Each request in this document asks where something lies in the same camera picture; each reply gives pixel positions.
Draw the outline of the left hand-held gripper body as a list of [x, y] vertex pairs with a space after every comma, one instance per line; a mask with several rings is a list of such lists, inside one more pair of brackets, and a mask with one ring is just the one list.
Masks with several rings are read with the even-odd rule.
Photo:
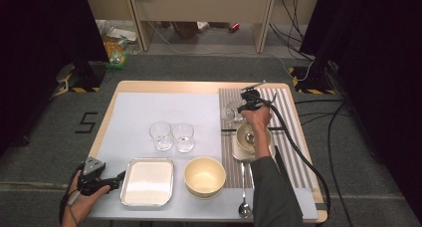
[[94, 157], [89, 156], [84, 162], [82, 173], [78, 178], [77, 188], [86, 196], [91, 196], [104, 186], [114, 190], [114, 179], [101, 179], [106, 164]]

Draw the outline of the brown box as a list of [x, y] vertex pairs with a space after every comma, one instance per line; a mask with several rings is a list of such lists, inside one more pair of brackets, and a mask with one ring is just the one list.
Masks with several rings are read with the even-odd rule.
[[198, 26], [196, 22], [173, 22], [173, 29], [181, 39], [191, 39], [198, 32]]

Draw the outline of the person's left hand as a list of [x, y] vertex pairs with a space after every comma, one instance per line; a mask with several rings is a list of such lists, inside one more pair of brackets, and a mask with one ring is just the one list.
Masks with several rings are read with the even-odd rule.
[[86, 196], [78, 192], [78, 180], [81, 172], [77, 171], [67, 193], [68, 199], [65, 203], [61, 227], [78, 227], [90, 214], [96, 202], [106, 195], [109, 186], [104, 186], [96, 193]]

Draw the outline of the clear drinking glass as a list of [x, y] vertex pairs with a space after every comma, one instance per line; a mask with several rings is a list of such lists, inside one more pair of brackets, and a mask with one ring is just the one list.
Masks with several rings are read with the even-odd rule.
[[189, 152], [194, 147], [194, 128], [189, 123], [177, 123], [172, 129], [174, 144], [179, 152]]
[[166, 121], [157, 121], [153, 123], [149, 128], [149, 135], [153, 139], [154, 146], [158, 150], [168, 150], [173, 145], [171, 125]]
[[238, 112], [238, 108], [242, 104], [238, 101], [231, 101], [226, 104], [221, 110], [221, 119], [228, 123], [241, 123], [243, 117]]

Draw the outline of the pile of plastic bags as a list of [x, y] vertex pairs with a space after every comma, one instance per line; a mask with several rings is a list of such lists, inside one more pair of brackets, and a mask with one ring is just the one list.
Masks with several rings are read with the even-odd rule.
[[129, 55], [140, 52], [135, 26], [128, 20], [96, 20], [105, 51], [108, 56], [108, 69], [124, 68]]

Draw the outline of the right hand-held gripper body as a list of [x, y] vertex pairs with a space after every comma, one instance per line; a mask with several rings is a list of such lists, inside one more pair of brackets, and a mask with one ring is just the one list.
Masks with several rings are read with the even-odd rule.
[[263, 85], [264, 82], [254, 84], [252, 86], [246, 87], [241, 91], [241, 98], [245, 101], [245, 104], [254, 105], [255, 109], [250, 111], [256, 111], [262, 106], [269, 106], [271, 103], [261, 98], [257, 87]]

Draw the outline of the person's right hand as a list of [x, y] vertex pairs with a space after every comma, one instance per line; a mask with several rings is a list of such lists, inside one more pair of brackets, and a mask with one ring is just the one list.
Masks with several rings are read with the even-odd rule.
[[256, 111], [241, 113], [241, 116], [246, 119], [253, 131], [265, 130], [272, 118], [268, 106], [262, 106]]

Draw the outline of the white tray with metal rim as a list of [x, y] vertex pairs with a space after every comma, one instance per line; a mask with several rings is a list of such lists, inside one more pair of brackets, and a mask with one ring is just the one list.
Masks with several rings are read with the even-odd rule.
[[169, 158], [135, 158], [127, 166], [120, 201], [127, 207], [161, 207], [172, 196], [174, 163]]

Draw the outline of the beige wooden desk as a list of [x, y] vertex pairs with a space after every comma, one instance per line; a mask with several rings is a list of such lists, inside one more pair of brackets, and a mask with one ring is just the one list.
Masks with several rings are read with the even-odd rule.
[[88, 0], [97, 20], [128, 20], [135, 26], [139, 48], [149, 49], [152, 25], [174, 22], [240, 22], [252, 25], [255, 50], [264, 51], [270, 24], [290, 23], [293, 14], [306, 25], [317, 0]]

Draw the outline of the striped placemat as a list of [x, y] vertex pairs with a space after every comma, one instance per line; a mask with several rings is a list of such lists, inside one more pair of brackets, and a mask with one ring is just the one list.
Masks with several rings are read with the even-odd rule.
[[[283, 121], [287, 126], [288, 133], [291, 135], [295, 145], [301, 151], [301, 154], [308, 162], [312, 162], [290, 89], [259, 89], [259, 93], [265, 100], [276, 97], [274, 106], [281, 114]], [[241, 91], [239, 89], [220, 89], [220, 108], [222, 109], [231, 101], [239, 102], [241, 100], [240, 94]], [[270, 122], [270, 128], [272, 129], [271, 134], [273, 135], [274, 145], [279, 148], [293, 187], [309, 189], [318, 188], [316, 175], [294, 150], [287, 138], [286, 132], [283, 129], [276, 130], [276, 127], [281, 126], [282, 125], [278, 118], [273, 115]], [[227, 172], [224, 187], [241, 188], [241, 160], [244, 159], [245, 161], [252, 161], [254, 154], [247, 153], [237, 146], [235, 138], [236, 129], [233, 123], [221, 120], [221, 127], [222, 164]]]

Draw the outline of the black stand base striped tape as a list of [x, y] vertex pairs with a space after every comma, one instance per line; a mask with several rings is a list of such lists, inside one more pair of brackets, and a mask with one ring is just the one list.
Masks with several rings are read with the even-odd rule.
[[105, 64], [91, 63], [84, 70], [72, 68], [66, 80], [71, 92], [96, 93], [100, 90], [105, 74]]
[[334, 95], [325, 70], [313, 70], [311, 66], [293, 66], [289, 68], [295, 90], [302, 94]]

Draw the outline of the large cream bowl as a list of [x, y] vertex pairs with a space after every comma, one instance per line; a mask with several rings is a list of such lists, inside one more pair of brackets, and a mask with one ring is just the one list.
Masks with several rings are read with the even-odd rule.
[[219, 194], [226, 182], [223, 165], [208, 156], [191, 159], [184, 168], [184, 184], [196, 198], [210, 199]]

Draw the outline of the black curtain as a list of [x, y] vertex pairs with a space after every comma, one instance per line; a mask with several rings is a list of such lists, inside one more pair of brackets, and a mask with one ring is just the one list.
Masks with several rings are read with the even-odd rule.
[[67, 64], [107, 60], [88, 0], [0, 0], [0, 156], [29, 130]]
[[422, 0], [317, 0], [304, 53], [338, 66], [375, 154], [422, 223]]

